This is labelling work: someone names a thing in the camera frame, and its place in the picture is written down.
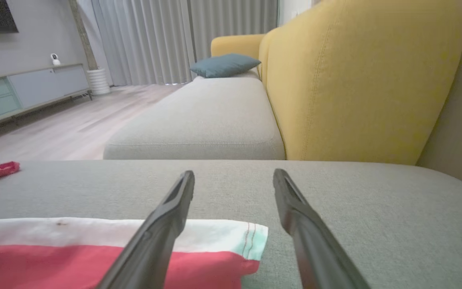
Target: floor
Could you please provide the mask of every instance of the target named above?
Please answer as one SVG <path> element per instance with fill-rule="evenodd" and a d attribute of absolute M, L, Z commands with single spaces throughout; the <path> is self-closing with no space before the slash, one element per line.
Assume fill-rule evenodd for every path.
<path fill-rule="evenodd" d="M 105 142 L 119 128 L 180 87 L 121 86 L 0 126 L 0 163 L 102 159 Z"/>

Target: cabinet door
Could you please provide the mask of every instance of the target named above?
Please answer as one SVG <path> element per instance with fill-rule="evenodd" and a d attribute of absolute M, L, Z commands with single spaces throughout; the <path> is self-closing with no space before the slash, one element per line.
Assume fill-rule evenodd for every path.
<path fill-rule="evenodd" d="M 29 108 L 63 96 L 53 69 L 21 73 L 8 77 L 22 108 Z"/>
<path fill-rule="evenodd" d="M 69 95 L 81 90 L 88 90 L 87 77 L 83 66 L 69 66 L 53 68 L 57 76 L 57 82 L 63 95 Z"/>

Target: yellow fabric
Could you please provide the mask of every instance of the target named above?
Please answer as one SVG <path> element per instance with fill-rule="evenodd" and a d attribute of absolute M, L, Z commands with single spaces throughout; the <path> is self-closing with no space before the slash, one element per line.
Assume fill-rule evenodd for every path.
<path fill-rule="evenodd" d="M 264 36 L 264 34 L 255 34 L 214 38 L 211 41 L 211 56 L 238 53 L 258 59 L 260 42 Z"/>
<path fill-rule="evenodd" d="M 287 159 L 414 165 L 461 49 L 459 0 L 325 0 L 294 18 L 267 68 Z"/>
<path fill-rule="evenodd" d="M 277 28 L 272 29 L 269 31 L 265 37 L 263 37 L 260 43 L 260 51 L 259 51 L 259 61 L 261 61 L 260 65 L 258 65 L 258 75 L 260 75 L 260 79 L 263 82 L 263 85 L 266 88 L 266 79 L 267 79 L 267 67 L 268 67 L 268 48 L 270 46 L 270 42 L 275 35 Z"/>

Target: teal throw pillow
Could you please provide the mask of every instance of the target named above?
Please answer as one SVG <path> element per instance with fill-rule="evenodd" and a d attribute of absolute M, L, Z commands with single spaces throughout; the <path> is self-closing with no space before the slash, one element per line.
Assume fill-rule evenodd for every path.
<path fill-rule="evenodd" d="M 230 77 L 255 68 L 260 63 L 247 55 L 231 53 L 198 61 L 190 70 L 206 78 Z"/>

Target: red stitching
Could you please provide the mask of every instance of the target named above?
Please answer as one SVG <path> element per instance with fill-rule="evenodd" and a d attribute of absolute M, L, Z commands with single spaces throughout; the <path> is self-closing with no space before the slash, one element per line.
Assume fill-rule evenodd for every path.
<path fill-rule="evenodd" d="M 253 237 L 251 238 L 251 248 L 249 248 L 249 252 L 247 252 L 247 258 L 249 258 L 249 254 L 251 253 L 251 249 L 254 246 L 254 235 L 256 234 L 256 224 L 254 224 L 254 232 Z"/>
<path fill-rule="evenodd" d="M 245 253 L 245 247 L 247 247 L 247 236 L 249 236 L 249 222 L 247 222 L 247 233 L 245 234 L 245 244 L 243 245 L 243 250 L 242 250 L 243 257 L 245 257 L 243 253 Z"/>

